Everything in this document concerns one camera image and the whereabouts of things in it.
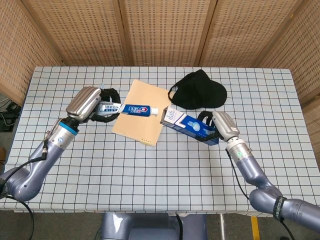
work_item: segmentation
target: white grid tablecloth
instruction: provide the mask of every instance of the white grid tablecloth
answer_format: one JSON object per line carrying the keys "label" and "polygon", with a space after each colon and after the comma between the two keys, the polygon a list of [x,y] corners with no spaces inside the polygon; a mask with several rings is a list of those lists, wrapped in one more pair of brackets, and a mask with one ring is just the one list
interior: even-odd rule
{"label": "white grid tablecloth", "polygon": [[[114,88],[123,102],[134,79],[169,89],[198,67],[36,67],[5,169],[28,160],[85,86]],[[287,69],[204,67],[227,90],[224,106],[271,182],[287,198],[320,205],[320,174]],[[204,109],[178,110],[196,117]],[[89,121],[28,204],[39,212],[187,212],[259,215],[242,195],[225,152],[163,127],[156,147]],[[249,194],[255,189],[240,176]],[[24,211],[10,199],[0,209]]]}

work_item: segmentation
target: blue toothpaste box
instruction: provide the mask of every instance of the blue toothpaste box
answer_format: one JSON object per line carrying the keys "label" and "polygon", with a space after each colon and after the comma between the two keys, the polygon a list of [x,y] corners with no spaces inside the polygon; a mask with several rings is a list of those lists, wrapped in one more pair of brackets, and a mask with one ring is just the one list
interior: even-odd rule
{"label": "blue toothpaste box", "polygon": [[219,143],[214,127],[172,107],[168,106],[163,110],[160,123],[210,146]]}

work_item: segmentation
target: wicker screen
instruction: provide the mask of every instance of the wicker screen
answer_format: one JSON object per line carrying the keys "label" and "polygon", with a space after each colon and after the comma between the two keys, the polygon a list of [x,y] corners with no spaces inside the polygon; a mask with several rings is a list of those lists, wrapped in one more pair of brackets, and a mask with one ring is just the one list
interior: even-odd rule
{"label": "wicker screen", "polygon": [[320,167],[320,98],[302,109],[313,151]]}
{"label": "wicker screen", "polygon": [[193,66],[210,0],[125,0],[134,64]]}
{"label": "wicker screen", "polygon": [[260,66],[290,69],[302,105],[320,94],[320,1],[295,16]]}
{"label": "wicker screen", "polygon": [[69,65],[126,65],[112,0],[25,0]]}
{"label": "wicker screen", "polygon": [[35,66],[61,65],[14,0],[0,1],[0,91],[22,105]]}
{"label": "wicker screen", "polygon": [[251,67],[297,0],[219,0],[201,66]]}

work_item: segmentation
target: tan folder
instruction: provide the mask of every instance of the tan folder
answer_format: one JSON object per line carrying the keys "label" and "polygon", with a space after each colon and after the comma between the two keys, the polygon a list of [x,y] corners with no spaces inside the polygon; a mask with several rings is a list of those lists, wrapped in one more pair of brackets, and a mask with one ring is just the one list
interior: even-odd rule
{"label": "tan folder", "polygon": [[120,114],[112,132],[146,145],[155,146],[163,125],[160,123],[164,108],[171,104],[166,89],[135,79],[124,101],[125,104],[149,105],[158,108],[157,116],[132,116]]}

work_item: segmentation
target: blue ring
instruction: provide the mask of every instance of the blue ring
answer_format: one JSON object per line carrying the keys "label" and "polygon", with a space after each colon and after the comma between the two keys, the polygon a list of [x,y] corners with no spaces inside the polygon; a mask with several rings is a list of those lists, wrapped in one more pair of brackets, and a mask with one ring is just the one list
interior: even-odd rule
{"label": "blue ring", "polygon": [[64,129],[68,130],[73,135],[77,136],[78,133],[75,130],[73,130],[71,127],[69,127],[68,125],[64,124],[63,122],[60,122],[59,125],[61,127],[63,127]]}

